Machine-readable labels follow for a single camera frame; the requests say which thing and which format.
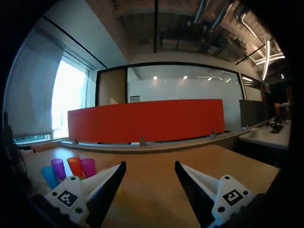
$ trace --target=glass panel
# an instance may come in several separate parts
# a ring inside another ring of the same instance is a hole
[[[241,86],[235,73],[180,65],[142,66],[128,69],[128,102],[178,99],[222,99],[225,130],[241,127]]]
[[[87,71],[60,62],[52,96],[54,138],[68,137],[68,111],[85,108]]]
[[[263,84],[253,78],[242,74],[247,100],[262,101],[261,86]]]

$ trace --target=roller shade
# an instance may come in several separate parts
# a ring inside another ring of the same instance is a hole
[[[38,30],[23,45],[5,93],[14,137],[52,133],[52,90],[62,55],[63,49]]]

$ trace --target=wooden table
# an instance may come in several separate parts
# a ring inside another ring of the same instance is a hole
[[[256,132],[256,136],[250,137],[250,132],[240,135],[240,140],[256,143],[277,149],[287,150],[290,135],[290,123],[284,124],[283,129],[278,134],[270,133],[270,126],[263,126]]]
[[[53,158],[91,157],[97,170],[126,161],[127,171],[106,215],[102,227],[198,227],[198,221],[174,171],[176,160],[220,178],[230,174],[254,193],[264,193],[279,169],[228,149],[209,145],[189,150],[156,154],[100,154],[58,147],[25,155],[28,175],[33,183],[30,194],[50,191],[41,168]]]

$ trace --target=ceiling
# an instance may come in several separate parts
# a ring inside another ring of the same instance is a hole
[[[258,18],[237,0],[204,0],[207,4],[197,23],[195,17],[198,15],[201,0],[160,0],[156,49],[154,49],[155,1],[111,0],[111,2],[114,17],[123,25],[133,49],[149,47],[151,51],[195,52],[237,62],[260,48],[265,40],[270,40],[270,55],[281,52],[272,35]],[[222,11],[228,13],[221,20],[219,15]],[[245,13],[243,23],[237,20],[237,15],[244,15],[241,13]],[[220,23],[212,30],[216,19],[220,19]],[[265,54],[266,48],[262,47],[246,60],[252,63],[259,75],[263,73],[264,64],[256,65],[254,61],[264,58]]]

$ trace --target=red partition panel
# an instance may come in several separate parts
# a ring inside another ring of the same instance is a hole
[[[69,137],[101,143],[169,141],[224,132],[220,99],[113,104],[68,112]]]

